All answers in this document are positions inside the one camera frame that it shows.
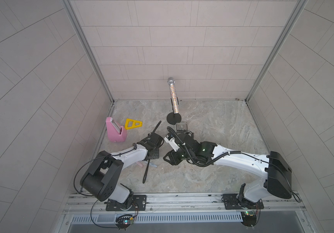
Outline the black toothbrush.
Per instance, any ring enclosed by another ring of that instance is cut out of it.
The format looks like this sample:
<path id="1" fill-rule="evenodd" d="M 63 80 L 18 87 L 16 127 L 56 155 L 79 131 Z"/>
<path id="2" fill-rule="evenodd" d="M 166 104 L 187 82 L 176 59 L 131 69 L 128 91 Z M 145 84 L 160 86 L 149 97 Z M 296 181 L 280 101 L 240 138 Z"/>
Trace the black toothbrush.
<path id="1" fill-rule="evenodd" d="M 146 170 L 145 170 L 145 173 L 144 173 L 144 176 L 143 176 L 143 181 L 142 181 L 142 183 L 145 183 L 145 182 L 146 182 L 146 179 L 147 179 L 148 170 L 149 170 L 150 160 L 143 161 L 143 162 L 146 163 Z"/>

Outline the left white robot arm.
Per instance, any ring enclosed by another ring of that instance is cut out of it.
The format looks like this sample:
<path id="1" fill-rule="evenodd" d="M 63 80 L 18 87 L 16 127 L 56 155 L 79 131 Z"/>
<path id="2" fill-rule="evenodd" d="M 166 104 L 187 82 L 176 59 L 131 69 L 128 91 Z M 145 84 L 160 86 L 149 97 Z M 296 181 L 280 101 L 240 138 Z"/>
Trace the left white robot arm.
<path id="1" fill-rule="evenodd" d="M 101 151 L 96 158 L 83 166 L 89 165 L 80 180 L 80 186 L 88 191 L 89 197 L 95 197 L 100 202 L 118 203 L 122 209 L 129 209 L 134 205 L 131 189 L 118 184 L 123 169 L 130 165 L 159 158 L 159 148 L 163 145 L 163 138 L 156 134 L 162 122 L 159 121 L 154 130 L 141 141 L 134 143 L 129 149 L 108 153 Z"/>

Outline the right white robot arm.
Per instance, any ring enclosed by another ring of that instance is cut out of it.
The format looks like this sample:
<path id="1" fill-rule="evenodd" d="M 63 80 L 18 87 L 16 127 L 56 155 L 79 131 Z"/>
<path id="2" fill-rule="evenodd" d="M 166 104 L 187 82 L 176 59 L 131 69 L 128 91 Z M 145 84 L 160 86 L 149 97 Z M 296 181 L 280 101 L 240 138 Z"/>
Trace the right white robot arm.
<path id="1" fill-rule="evenodd" d="M 298 203 L 301 202 L 300 196 L 292 189 L 292 169 L 278 152 L 248 154 L 213 142 L 199 143 L 189 133 L 177 134 L 174 131 L 168 133 L 164 141 L 172 148 L 164 160 L 173 166 L 186 160 L 201 168 L 211 165 L 228 166 L 257 175 L 257 180 L 241 185 L 237 196 L 240 200 L 256 203 L 273 195 L 281 199 L 294 198 Z"/>

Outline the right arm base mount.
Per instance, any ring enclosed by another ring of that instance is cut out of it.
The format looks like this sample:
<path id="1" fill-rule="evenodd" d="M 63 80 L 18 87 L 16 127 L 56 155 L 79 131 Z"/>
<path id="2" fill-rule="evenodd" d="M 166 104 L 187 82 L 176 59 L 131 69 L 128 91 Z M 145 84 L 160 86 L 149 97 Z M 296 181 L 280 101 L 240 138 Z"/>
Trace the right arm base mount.
<path id="1" fill-rule="evenodd" d="M 256 203 L 248 201 L 245 198 L 242 198 L 240 201 L 237 198 L 238 194 L 223 194 L 222 202 L 224 203 L 226 210 L 259 210 L 264 209 L 264 204 L 262 200 L 259 200 Z"/>

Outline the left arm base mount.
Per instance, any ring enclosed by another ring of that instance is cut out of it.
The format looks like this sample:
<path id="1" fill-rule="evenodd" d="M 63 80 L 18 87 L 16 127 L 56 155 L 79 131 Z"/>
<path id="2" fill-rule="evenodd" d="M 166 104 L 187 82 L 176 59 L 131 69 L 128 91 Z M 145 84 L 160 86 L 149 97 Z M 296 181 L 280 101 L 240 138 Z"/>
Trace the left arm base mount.
<path id="1" fill-rule="evenodd" d="M 109 199 L 106 211 L 145 211 L 147 195 L 132 195 L 124 203 Z"/>

